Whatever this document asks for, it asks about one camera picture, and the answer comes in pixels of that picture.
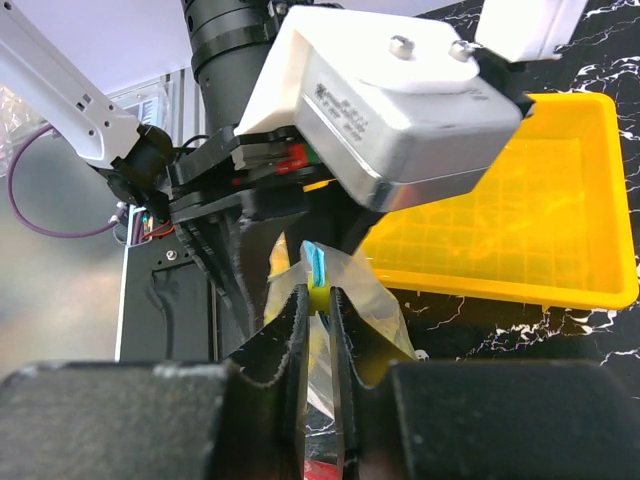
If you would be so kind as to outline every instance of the screw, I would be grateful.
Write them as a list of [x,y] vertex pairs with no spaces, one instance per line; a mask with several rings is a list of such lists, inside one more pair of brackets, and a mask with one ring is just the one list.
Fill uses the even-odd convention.
[[391,37],[389,51],[400,60],[409,60],[416,44],[402,35],[394,35]]
[[460,62],[467,62],[475,51],[475,45],[467,42],[466,40],[456,40],[451,44],[449,55]]
[[286,3],[276,3],[276,13],[278,15],[286,15],[289,11],[289,6]]

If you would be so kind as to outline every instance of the red object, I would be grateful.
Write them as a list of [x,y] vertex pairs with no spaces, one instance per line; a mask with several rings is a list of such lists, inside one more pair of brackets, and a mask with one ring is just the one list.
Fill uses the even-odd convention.
[[289,160],[276,165],[278,175],[286,175],[309,165],[309,156],[304,145],[291,145],[289,147]]
[[304,462],[305,480],[339,480],[338,468],[320,462]]

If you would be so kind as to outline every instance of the metal motor casing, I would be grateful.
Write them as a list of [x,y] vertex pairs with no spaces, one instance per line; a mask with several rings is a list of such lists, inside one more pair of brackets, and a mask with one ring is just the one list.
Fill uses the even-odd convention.
[[317,52],[295,123],[347,192],[390,212],[470,192],[522,113],[480,77],[452,92],[403,93],[345,78]]

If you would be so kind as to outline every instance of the blue object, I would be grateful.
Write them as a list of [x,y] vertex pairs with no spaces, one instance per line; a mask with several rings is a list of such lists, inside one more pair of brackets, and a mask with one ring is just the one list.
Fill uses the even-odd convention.
[[324,287],[327,282],[327,274],[324,267],[324,252],[313,243],[302,243],[307,261],[311,265],[311,281],[313,287]]

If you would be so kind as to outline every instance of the hex bolt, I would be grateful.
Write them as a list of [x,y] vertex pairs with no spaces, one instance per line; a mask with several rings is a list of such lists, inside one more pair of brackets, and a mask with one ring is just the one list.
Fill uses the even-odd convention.
[[459,62],[467,62],[476,51],[476,47],[466,40],[456,40],[451,44],[449,55]]
[[400,60],[409,60],[413,54],[416,44],[402,35],[394,35],[391,37],[389,51]]

